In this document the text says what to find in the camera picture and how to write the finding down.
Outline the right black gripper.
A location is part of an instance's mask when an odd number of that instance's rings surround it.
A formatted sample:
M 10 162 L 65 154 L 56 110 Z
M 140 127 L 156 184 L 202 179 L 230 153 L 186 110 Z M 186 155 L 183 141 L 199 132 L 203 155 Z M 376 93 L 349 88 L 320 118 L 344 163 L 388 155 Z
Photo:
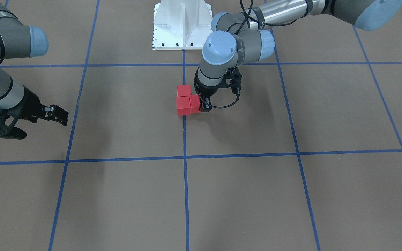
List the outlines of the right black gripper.
M 2 98 L 2 108 L 6 118 L 4 124 L 11 124 L 13 115 L 36 123 L 38 119 L 56 121 L 66 126 L 69 113 L 55 104 L 46 107 L 40 103 L 37 95 L 22 85 L 11 85 L 7 95 Z

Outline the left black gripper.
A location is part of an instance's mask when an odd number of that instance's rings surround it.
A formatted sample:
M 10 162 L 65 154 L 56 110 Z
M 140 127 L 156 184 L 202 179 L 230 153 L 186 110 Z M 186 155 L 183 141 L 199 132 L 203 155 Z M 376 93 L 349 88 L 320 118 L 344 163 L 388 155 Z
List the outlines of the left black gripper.
M 195 75 L 195 92 L 200 100 L 200 106 L 199 106 L 200 112 L 203 113 L 212 110 L 213 107 L 210 101 L 211 97 L 218 91 L 218 89 L 228 88 L 226 79 L 227 79 L 226 75 L 217 79 L 210 79 L 210 78 L 201 79 L 198 75 Z M 205 82 L 207 83 L 208 81 L 213 81 L 214 85 L 208 86 L 204 84 Z

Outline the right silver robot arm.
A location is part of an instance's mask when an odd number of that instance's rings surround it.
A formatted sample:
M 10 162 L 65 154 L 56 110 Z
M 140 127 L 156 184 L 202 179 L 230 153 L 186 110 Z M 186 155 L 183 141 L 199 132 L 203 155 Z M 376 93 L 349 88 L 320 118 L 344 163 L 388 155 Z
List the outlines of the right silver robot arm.
M 38 96 L 14 79 L 1 64 L 8 59 L 36 58 L 49 51 L 46 32 L 38 26 L 23 24 L 0 2 L 0 111 L 14 112 L 15 119 L 37 119 L 68 123 L 69 113 L 57 105 L 43 105 Z

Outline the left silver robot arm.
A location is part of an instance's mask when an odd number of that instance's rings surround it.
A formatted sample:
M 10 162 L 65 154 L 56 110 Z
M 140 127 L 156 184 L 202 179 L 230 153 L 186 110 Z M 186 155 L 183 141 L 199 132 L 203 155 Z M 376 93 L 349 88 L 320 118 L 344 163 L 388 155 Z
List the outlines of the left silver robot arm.
M 194 76 L 195 108 L 200 112 L 216 108 L 211 97 L 219 89 L 230 88 L 236 101 L 239 100 L 242 78 L 239 67 L 266 59 L 275 51 L 271 27 L 327 14 L 361 30 L 372 31 L 386 24 L 401 6 L 401 0 L 274 0 L 260 6 L 251 3 L 249 8 L 235 14 L 217 13 Z

